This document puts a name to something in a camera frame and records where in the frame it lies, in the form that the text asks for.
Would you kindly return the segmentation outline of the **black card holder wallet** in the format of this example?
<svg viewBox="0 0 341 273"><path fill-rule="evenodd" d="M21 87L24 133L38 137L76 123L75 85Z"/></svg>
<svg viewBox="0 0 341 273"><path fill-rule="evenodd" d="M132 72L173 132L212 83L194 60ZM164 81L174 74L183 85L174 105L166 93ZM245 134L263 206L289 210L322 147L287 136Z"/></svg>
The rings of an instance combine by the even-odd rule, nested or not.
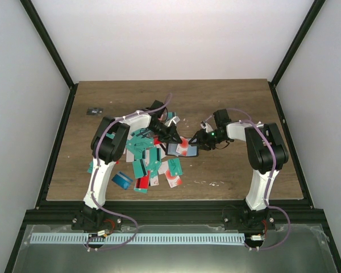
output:
<svg viewBox="0 0 341 273"><path fill-rule="evenodd" d="M181 137L182 143L169 143L166 147L165 154L168 156L179 157L197 157L199 155L198 147L189 144L190 138Z"/></svg>

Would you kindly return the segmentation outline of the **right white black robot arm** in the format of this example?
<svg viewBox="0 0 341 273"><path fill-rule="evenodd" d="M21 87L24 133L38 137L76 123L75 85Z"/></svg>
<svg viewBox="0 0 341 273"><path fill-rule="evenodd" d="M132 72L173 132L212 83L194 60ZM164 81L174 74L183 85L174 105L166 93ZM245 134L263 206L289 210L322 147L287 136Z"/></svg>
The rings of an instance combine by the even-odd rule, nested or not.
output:
<svg viewBox="0 0 341 273"><path fill-rule="evenodd" d="M258 211L269 206L272 185L279 171L288 162L289 153L276 123L254 123L249 118L232 121L228 115L229 110L220 109L212 114L215 129L207 119L203 120L201 129L189 140L189 144L210 151L222 142L241 140L246 143L253 174L246 196L249 210L242 213L241 222L245 228L254 229L261 223Z"/></svg>

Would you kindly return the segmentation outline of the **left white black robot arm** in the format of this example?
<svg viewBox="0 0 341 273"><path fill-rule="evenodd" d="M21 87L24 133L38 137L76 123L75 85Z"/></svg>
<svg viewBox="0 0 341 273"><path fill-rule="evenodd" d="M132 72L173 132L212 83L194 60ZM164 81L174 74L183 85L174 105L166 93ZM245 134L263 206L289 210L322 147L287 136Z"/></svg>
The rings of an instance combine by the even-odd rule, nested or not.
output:
<svg viewBox="0 0 341 273"><path fill-rule="evenodd" d="M138 129L149 129L163 143L181 143L175 124L165 125L160 118L169 104L154 101L151 107L136 110L122 117L105 116L91 142L93 170L88 190L83 199L87 209L85 223L93 230L100 229L105 216L98 210L105 204L110 174L123 154L127 138Z"/></svg>

